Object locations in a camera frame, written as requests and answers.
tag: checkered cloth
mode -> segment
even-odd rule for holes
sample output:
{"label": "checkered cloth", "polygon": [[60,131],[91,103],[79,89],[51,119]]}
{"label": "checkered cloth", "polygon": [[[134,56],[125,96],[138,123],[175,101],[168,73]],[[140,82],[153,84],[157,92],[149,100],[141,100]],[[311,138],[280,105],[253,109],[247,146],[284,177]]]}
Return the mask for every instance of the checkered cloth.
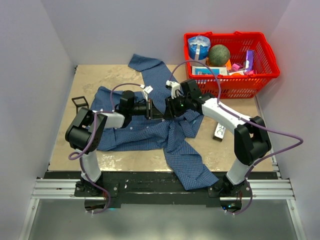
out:
{"label": "checkered cloth", "polygon": [[[165,98],[171,95],[166,86],[170,70],[164,62],[133,55],[129,67],[142,72],[145,86],[152,86],[149,97],[162,113],[165,112]],[[113,94],[114,104],[120,101],[122,91]],[[135,92],[136,100],[142,100],[141,92]],[[101,86],[95,94],[91,109],[111,111],[110,90]],[[143,151],[163,148],[165,160],[172,168],[185,190],[211,186],[218,181],[202,163],[201,156],[185,141],[195,138],[203,116],[188,110],[174,120],[147,120],[144,116],[133,116],[126,128],[105,129],[98,150],[100,151]]]}

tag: red basket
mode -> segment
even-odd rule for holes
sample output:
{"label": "red basket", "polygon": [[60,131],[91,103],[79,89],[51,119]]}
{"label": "red basket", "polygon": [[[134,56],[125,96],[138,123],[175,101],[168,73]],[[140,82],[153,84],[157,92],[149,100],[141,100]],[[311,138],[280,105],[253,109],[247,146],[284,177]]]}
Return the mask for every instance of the red basket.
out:
{"label": "red basket", "polygon": [[[272,48],[261,32],[238,32],[215,34],[212,32],[195,32],[184,35],[184,57],[189,59],[188,39],[202,35],[210,39],[211,47],[225,45],[230,51],[231,64],[242,64],[246,60],[247,50],[254,50],[253,69],[257,74],[244,76],[218,75],[221,84],[222,99],[253,98],[267,83],[280,75],[276,57]],[[218,95],[218,84],[212,75],[193,75],[188,62],[185,65],[186,75],[195,79],[202,93]]]}

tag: wooden table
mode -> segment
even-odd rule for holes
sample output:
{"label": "wooden table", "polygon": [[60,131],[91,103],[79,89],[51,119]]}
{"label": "wooden table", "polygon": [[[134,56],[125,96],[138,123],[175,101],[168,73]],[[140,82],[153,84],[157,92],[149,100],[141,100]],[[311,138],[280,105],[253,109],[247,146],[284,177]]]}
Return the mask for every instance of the wooden table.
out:
{"label": "wooden table", "polygon": [[[172,71],[175,65],[168,65]],[[177,81],[186,80],[184,66],[178,68],[174,74]],[[49,171],[79,171],[79,161],[68,160],[73,152],[65,140],[65,133],[76,116],[76,107],[71,98],[85,96],[91,105],[95,93],[100,86],[112,89],[121,83],[143,84],[140,72],[127,65],[79,65],[74,75],[70,95],[64,110],[63,119],[56,139]],[[136,86],[122,86],[117,90],[141,91]],[[248,115],[258,115],[255,100],[252,99],[223,99],[222,102],[236,111]],[[217,122],[204,117],[196,138],[186,141],[202,156],[203,163],[211,171],[227,172],[236,156],[234,154],[234,137],[226,131],[223,141],[213,140]],[[148,151],[97,151],[98,163],[102,171],[171,171],[166,163],[162,149]],[[254,171],[273,171],[270,159],[260,163]]]}

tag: folded cloth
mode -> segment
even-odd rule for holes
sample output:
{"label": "folded cloth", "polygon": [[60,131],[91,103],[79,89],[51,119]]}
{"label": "folded cloth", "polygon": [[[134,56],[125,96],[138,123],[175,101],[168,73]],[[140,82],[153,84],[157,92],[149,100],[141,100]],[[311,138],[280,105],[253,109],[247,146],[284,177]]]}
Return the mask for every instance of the folded cloth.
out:
{"label": "folded cloth", "polygon": [[[162,113],[165,112],[165,98],[171,95],[166,86],[171,72],[164,62],[133,55],[129,67],[142,73],[145,86],[152,86],[148,95]],[[110,90],[101,86],[95,94],[91,109],[112,110]],[[113,93],[113,102],[118,104],[122,91]],[[136,100],[142,100],[141,92],[135,92]],[[201,156],[185,141],[195,138],[203,116],[188,110],[174,120],[147,120],[144,116],[133,116],[126,128],[105,129],[98,150],[142,151],[163,148],[165,160],[172,168],[186,190],[211,186],[218,181],[203,164]]]}

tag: gray floor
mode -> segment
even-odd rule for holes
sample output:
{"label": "gray floor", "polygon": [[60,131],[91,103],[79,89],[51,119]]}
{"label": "gray floor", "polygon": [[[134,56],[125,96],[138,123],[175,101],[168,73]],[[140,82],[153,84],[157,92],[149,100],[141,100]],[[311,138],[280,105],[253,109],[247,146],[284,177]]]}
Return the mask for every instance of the gray floor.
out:
{"label": "gray floor", "polygon": [[122,205],[85,213],[83,200],[41,200],[30,240],[295,240],[285,200],[254,200],[241,215],[201,205]]}

